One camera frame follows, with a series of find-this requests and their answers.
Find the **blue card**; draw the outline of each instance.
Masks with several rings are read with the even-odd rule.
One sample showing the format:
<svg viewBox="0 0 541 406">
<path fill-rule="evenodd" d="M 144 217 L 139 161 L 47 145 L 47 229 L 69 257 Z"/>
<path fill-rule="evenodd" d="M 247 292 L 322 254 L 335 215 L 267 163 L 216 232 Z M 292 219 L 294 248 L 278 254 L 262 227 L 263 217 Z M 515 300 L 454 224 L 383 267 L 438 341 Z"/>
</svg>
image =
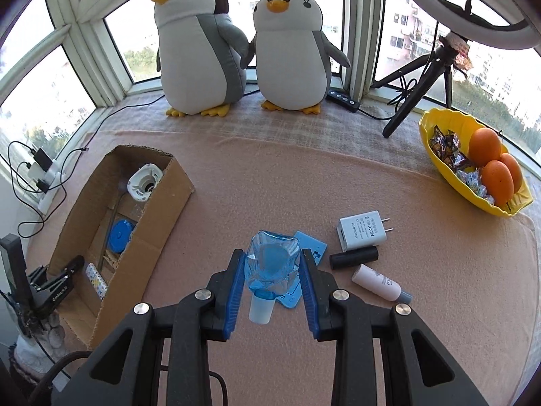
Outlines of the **blue card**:
<svg viewBox="0 0 541 406">
<path fill-rule="evenodd" d="M 321 258 L 323 257 L 323 254 L 325 253 L 327 245 L 324 242 L 321 242 L 315 238 L 312 238 L 311 236 L 306 235 L 305 233 L 302 233 L 301 231 L 297 231 L 297 233 L 295 234 L 295 238 L 299 240 L 301 250 L 310 249 L 312 251 L 315 264 L 318 265 L 321 261 Z M 296 307 L 301 296 L 301 282 L 299 280 L 299 277 L 297 276 L 295 278 L 295 281 L 293 282 L 293 285 L 289 288 L 288 292 L 282 296 L 278 296 L 276 300 L 280 302 L 283 306 L 285 306 L 285 308 L 293 309 Z"/>
</svg>

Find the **window glass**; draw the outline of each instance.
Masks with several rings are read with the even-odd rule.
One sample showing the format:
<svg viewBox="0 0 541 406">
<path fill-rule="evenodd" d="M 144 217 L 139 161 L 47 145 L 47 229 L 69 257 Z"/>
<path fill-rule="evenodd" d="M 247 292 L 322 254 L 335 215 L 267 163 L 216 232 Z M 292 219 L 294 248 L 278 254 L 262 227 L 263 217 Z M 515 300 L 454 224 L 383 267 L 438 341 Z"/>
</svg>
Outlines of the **window glass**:
<svg viewBox="0 0 541 406">
<path fill-rule="evenodd" d="M 251 41 L 255 34 L 253 11 L 259 0 L 229 0 L 229 15 Z M 323 12 L 323 32 L 336 47 L 342 48 L 343 0 L 316 0 Z M 135 82 L 158 77 L 156 52 L 158 30 L 154 23 L 154 4 L 150 0 L 130 0 L 105 18 L 113 40 Z M 332 71 L 340 66 L 332 62 Z"/>
<path fill-rule="evenodd" d="M 0 105 L 0 151 L 7 158 L 7 145 L 18 140 L 42 147 L 54 158 L 94 108 L 59 46 L 36 65 Z M 23 160 L 31 161 L 21 145 L 13 144 L 9 153 L 14 167 Z M 26 171 L 23 167 L 20 174 L 25 177 Z"/>
<path fill-rule="evenodd" d="M 466 0 L 448 1 L 463 7 Z M 494 25 L 508 24 L 480 0 L 472 0 L 472 11 Z M 408 17 L 406 25 L 395 22 L 397 13 Z M 447 27 L 439 24 L 438 36 L 448 32 Z M 435 33 L 436 21 L 413 0 L 385 0 L 375 80 L 430 53 Z M 467 78 L 453 70 L 453 107 L 502 130 L 524 152 L 541 162 L 541 109 L 537 103 L 541 94 L 541 57 L 533 49 L 499 50 L 475 42 L 469 45 L 473 68 L 467 72 Z M 421 71 L 406 74 L 406 80 L 418 80 Z M 400 86 L 400 83 L 395 80 L 392 85 Z M 427 96 L 445 102 L 443 76 Z"/>
<path fill-rule="evenodd" d="M 53 30 L 45 0 L 32 0 L 0 48 L 0 79 Z"/>
<path fill-rule="evenodd" d="M 105 17 L 105 22 L 134 82 L 160 76 L 156 70 L 158 29 L 154 3 L 129 0 Z"/>
</svg>

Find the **black cylinder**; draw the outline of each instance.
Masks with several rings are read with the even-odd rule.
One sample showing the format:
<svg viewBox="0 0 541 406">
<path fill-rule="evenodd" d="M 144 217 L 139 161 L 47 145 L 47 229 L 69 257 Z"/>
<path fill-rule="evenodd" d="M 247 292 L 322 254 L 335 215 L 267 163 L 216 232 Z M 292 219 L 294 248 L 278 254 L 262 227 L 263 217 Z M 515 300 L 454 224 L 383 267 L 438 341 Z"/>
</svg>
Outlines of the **black cylinder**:
<svg viewBox="0 0 541 406">
<path fill-rule="evenodd" d="M 376 246 L 368 246 L 349 252 L 330 255 L 329 262 L 331 263 L 332 270 L 338 270 L 339 268 L 355 267 L 376 261 L 378 257 L 379 254 Z"/>
</svg>

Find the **orange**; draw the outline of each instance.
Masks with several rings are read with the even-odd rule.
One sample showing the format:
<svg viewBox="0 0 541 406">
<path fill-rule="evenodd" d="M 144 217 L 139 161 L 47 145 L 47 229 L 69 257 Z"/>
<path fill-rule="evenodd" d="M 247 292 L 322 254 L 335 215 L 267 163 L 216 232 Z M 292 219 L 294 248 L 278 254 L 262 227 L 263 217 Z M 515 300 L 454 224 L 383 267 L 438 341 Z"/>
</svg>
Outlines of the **orange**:
<svg viewBox="0 0 541 406">
<path fill-rule="evenodd" d="M 502 208 L 513 196 L 513 177 L 508 167 L 499 160 L 491 160 L 483 168 L 481 183 L 494 198 L 496 206 Z"/>
<path fill-rule="evenodd" d="M 516 194 L 522 186 L 522 171 L 516 158 L 509 153 L 502 153 L 500 157 L 501 163 L 503 163 L 509 169 L 511 177 L 513 177 L 513 184 L 515 185 L 513 193 Z"/>
<path fill-rule="evenodd" d="M 501 143 L 496 132 L 490 128 L 475 130 L 468 144 L 468 158 L 475 165 L 482 167 L 491 160 L 498 160 L 501 154 Z"/>
</svg>

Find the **tripod leg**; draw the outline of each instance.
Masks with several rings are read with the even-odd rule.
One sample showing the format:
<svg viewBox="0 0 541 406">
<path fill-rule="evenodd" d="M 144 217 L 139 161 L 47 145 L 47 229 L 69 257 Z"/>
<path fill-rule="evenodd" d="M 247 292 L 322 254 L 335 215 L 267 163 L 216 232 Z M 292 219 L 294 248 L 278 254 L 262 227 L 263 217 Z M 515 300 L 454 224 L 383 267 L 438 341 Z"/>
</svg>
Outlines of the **tripod leg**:
<svg viewBox="0 0 541 406">
<path fill-rule="evenodd" d="M 445 106 L 451 108 L 453 104 L 453 74 L 450 67 L 445 67 Z"/>
<path fill-rule="evenodd" d="M 402 72 L 402 74 L 408 74 L 408 73 L 412 72 L 413 70 L 421 69 L 422 67 L 424 67 L 426 65 L 429 57 L 430 57 L 429 53 L 424 54 L 422 56 L 419 56 L 419 58 L 416 58 L 412 62 L 407 63 L 404 67 L 401 67 L 398 70 L 392 72 L 391 74 L 389 74 L 388 76 L 386 76 L 382 80 L 375 81 L 371 85 L 370 88 L 378 89 L 380 87 L 383 87 L 384 85 L 387 85 L 387 84 L 393 82 L 394 80 L 399 78 L 400 72 Z"/>
<path fill-rule="evenodd" d="M 398 109 L 397 113 L 389 121 L 385 128 L 383 128 L 383 137 L 389 138 L 393 134 L 394 130 L 404 121 L 407 115 L 411 112 L 418 102 L 423 99 L 426 92 L 436 82 L 436 80 L 443 74 L 445 67 L 440 64 L 439 61 L 433 61 L 426 70 L 426 73 L 421 78 L 419 83 L 415 86 L 409 96 L 406 98 L 402 106 Z"/>
</svg>

